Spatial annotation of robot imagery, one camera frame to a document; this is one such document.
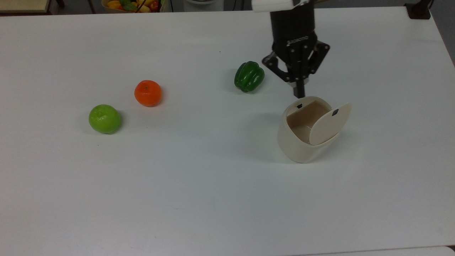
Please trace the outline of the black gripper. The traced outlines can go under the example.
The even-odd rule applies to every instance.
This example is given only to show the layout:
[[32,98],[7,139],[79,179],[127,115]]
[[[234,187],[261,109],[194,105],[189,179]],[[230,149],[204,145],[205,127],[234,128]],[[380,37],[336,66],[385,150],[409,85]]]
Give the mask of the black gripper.
[[[272,73],[293,87],[296,98],[305,97],[305,84],[315,74],[330,46],[318,41],[315,34],[313,6],[297,6],[292,10],[270,13],[273,45],[262,63]],[[279,67],[279,58],[286,71]]]

